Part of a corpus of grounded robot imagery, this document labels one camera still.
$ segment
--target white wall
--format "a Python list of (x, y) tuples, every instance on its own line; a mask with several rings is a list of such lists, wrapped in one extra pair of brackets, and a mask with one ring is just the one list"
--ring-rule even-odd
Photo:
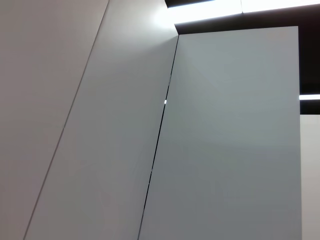
[(108, 0), (0, 1), (0, 239), (21, 240)]
[(320, 115), (301, 115), (302, 239), (320, 239)]
[(164, 0), (111, 0), (27, 240), (137, 240), (178, 34)]
[(140, 240), (301, 240), (298, 28), (179, 37)]

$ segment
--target ceiling light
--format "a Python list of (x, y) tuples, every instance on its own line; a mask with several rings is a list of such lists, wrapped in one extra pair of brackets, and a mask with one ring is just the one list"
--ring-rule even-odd
[(241, 0), (213, 0), (183, 6), (170, 7), (174, 24), (241, 14)]
[(300, 95), (300, 100), (320, 100), (320, 94), (314, 94), (314, 95)]
[(244, 13), (320, 4), (320, 0), (242, 0)]

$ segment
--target fluorescent light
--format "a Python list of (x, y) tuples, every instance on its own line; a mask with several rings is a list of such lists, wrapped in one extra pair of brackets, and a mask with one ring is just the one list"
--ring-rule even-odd
[(314, 94), (314, 95), (300, 95), (300, 100), (320, 100), (320, 94)]
[(183, 6), (170, 7), (174, 24), (241, 14), (241, 0), (213, 0)]
[(244, 13), (320, 4), (320, 0), (242, 0)]

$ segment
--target light strip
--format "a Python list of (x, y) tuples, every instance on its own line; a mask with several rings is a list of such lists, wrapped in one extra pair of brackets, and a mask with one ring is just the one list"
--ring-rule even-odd
[(320, 4), (320, 0), (242, 0), (244, 13)]
[(300, 100), (320, 100), (320, 94), (313, 94), (313, 95), (300, 95)]
[(241, 14), (241, 0), (213, 0), (168, 9), (174, 24)]

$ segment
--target black ceiling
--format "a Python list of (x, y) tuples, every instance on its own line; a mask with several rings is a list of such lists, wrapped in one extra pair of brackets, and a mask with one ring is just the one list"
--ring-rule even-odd
[[(168, 7), (203, 0), (165, 0)], [(178, 33), (194, 34), (298, 26), (300, 94), (320, 94), (320, 4), (245, 13), (176, 24)], [(300, 101), (301, 114), (320, 114), (320, 100)]]

